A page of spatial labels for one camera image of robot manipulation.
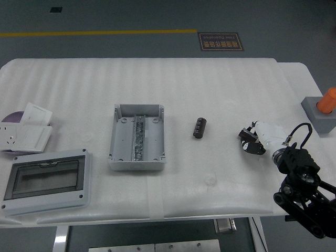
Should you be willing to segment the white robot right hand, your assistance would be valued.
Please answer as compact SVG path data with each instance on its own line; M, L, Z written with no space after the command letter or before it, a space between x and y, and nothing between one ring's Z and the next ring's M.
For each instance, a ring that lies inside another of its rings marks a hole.
M243 128L238 134L241 147L249 154L264 155L275 158L284 152L283 144L287 135L281 126L255 121L248 128Z

